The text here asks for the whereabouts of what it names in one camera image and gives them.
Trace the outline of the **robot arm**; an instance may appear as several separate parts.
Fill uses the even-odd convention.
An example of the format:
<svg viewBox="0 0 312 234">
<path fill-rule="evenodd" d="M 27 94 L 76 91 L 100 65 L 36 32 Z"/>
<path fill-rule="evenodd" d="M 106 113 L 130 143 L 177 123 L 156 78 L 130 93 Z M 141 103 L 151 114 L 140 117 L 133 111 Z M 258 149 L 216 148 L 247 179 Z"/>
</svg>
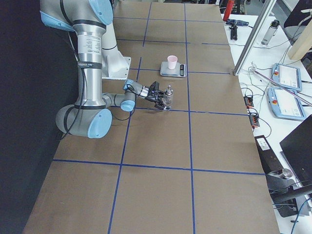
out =
<svg viewBox="0 0 312 234">
<path fill-rule="evenodd" d="M 138 97 L 153 102 L 160 110 L 170 109 L 158 82 L 144 86 L 128 79 L 131 58 L 118 50 L 109 0 L 42 0 L 40 16 L 44 25 L 75 32 L 78 38 L 74 50 L 78 99 L 56 116 L 57 127 L 65 135 L 104 137 L 112 124 L 110 106 L 131 112 Z"/>
</svg>

